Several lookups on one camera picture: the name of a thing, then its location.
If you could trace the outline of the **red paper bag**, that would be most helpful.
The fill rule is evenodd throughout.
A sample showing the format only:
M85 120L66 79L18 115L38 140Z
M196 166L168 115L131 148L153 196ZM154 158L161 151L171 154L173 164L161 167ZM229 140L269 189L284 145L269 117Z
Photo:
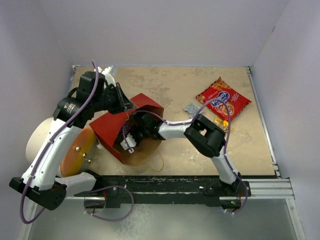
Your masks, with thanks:
M157 150L161 141L150 138L143 139L134 148L133 153L124 150L120 145L121 141L130 133L133 128L133 113L138 110L146 110L163 116L164 108L143 93L131 98L136 109L119 114L108 112L96 117L90 128L98 140L97 153L95 154L92 169L99 173L112 173L119 166L138 167L147 165L152 171L160 173L164 169L165 161Z

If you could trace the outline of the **grey snack packet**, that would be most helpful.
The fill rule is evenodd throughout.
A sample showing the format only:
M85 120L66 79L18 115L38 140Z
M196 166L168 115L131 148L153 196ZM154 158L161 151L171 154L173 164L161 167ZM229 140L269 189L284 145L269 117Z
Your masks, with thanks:
M194 102L190 102L183 110L188 113L190 119L194 119L199 114L202 114L204 110L199 111L200 107Z

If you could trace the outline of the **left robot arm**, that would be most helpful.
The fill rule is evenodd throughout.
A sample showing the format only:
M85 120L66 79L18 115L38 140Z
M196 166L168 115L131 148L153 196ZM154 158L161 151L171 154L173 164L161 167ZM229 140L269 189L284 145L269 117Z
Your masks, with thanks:
M11 179L12 189L51 211L66 197L83 192L101 194L103 184L93 172L69 177L58 177L57 173L73 141L96 112L114 115L135 108L114 76L107 70L87 71L80 76L78 87L58 102L49 133L29 168L21 177Z

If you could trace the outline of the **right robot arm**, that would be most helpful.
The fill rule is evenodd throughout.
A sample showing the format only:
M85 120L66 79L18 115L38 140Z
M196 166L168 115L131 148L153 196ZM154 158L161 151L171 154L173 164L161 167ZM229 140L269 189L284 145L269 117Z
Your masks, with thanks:
M132 117L134 126L129 133L136 145L147 138L155 141L187 139L200 154L212 161L226 195L233 196L240 190L241 176L227 152L228 137L204 115L198 114L186 121L166 121L156 118L151 111L137 110Z

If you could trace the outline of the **yellow candy packet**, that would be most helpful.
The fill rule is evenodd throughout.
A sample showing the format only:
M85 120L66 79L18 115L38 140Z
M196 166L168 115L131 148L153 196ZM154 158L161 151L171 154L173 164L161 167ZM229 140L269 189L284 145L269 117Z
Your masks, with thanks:
M222 120L220 118L216 117L214 119L213 123L219 127L222 123Z
M232 131L233 128L230 126L229 122L227 120L224 120L222 123L222 130L227 133L229 131Z

